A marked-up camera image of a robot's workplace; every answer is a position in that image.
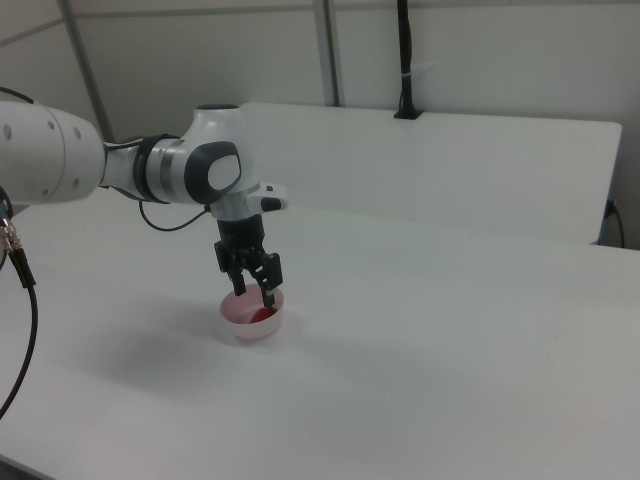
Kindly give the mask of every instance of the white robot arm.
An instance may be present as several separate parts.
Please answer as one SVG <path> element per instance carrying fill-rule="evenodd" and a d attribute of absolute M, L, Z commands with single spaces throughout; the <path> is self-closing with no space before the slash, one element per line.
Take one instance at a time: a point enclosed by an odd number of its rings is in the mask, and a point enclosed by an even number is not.
<path fill-rule="evenodd" d="M 91 123 L 38 103 L 0 102 L 0 185 L 14 203 L 87 197 L 98 186 L 156 203 L 208 205 L 218 220 L 216 254 L 236 295 L 242 271 L 262 288 L 266 307 L 282 283 L 280 259 L 262 248 L 261 214 L 286 207 L 283 187 L 261 183 L 242 111 L 203 105 L 180 138 L 104 144 Z"/>

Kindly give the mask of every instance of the white wall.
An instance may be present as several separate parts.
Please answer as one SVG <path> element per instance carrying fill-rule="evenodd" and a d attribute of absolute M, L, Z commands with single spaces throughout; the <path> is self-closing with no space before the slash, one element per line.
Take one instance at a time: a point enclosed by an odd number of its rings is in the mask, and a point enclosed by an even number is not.
<path fill-rule="evenodd" d="M 394 3 L 336 1 L 346 106 L 397 107 Z M 419 107 L 621 123 L 612 195 L 640 248 L 640 5 L 412 8 L 410 21 L 414 64 L 436 63 L 414 79 Z"/>
<path fill-rule="evenodd" d="M 0 85 L 97 126 L 57 2 L 0 0 L 0 12 Z"/>
<path fill-rule="evenodd" d="M 116 139 L 181 135 L 203 103 L 326 102 L 312 0 L 73 5 Z"/>
<path fill-rule="evenodd" d="M 322 3 L 71 0 L 118 139 L 180 134 L 201 103 L 330 103 Z M 329 3 L 346 106 L 395 108 L 395 0 Z M 640 249 L 640 1 L 622 3 L 412 2 L 414 64 L 436 63 L 414 85 L 416 104 L 432 111 L 621 123 L 612 196 L 628 246 Z M 97 125 L 56 1 L 0 0 L 0 12 L 0 84 Z M 615 222 L 604 239 L 617 244 Z"/>

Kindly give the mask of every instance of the white table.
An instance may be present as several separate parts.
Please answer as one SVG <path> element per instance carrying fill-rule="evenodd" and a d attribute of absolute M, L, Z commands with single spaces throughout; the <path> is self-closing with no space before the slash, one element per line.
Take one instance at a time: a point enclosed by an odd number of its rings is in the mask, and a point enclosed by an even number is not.
<path fill-rule="evenodd" d="M 292 203 L 588 244 L 620 125 L 246 103 L 263 178 Z"/>
<path fill-rule="evenodd" d="M 0 454 L 52 477 L 640 471 L 637 252 L 294 207 L 265 216 L 285 323 L 241 344 L 217 313 L 212 220 L 157 233 L 100 191 L 16 223 L 41 330 Z M 10 270 L 0 305 L 7 392 L 29 326 Z"/>

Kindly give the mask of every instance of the cable connector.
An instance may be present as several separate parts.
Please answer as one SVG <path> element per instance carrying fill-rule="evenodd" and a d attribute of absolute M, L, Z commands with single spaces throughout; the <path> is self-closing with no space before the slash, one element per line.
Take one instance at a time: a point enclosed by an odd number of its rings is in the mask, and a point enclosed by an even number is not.
<path fill-rule="evenodd" d="M 23 288 L 33 287 L 36 284 L 33 273 L 27 261 L 27 255 L 22 248 L 22 242 L 16 231 L 16 227 L 9 218 L 0 220 L 0 244 L 9 256 L 11 263 L 18 272 Z"/>
<path fill-rule="evenodd" d="M 16 227 L 9 218 L 0 220 L 0 244 L 7 254 L 22 248 Z"/>

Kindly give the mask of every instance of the black joint ring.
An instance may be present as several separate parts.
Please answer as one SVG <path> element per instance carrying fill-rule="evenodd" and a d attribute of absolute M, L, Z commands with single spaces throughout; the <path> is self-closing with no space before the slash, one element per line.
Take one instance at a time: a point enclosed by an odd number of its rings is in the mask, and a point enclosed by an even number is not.
<path fill-rule="evenodd" d="M 153 150 L 153 147 L 155 147 L 156 143 L 165 138 L 178 137 L 163 133 L 162 135 L 143 138 L 142 142 L 140 142 L 140 145 L 138 146 L 138 150 L 136 151 L 136 158 L 133 160 L 133 182 L 135 183 L 140 196 L 147 202 L 169 203 L 163 202 L 156 197 L 149 188 L 149 183 L 147 182 L 147 160 L 149 159 L 149 154 L 151 153 L 151 150 Z"/>

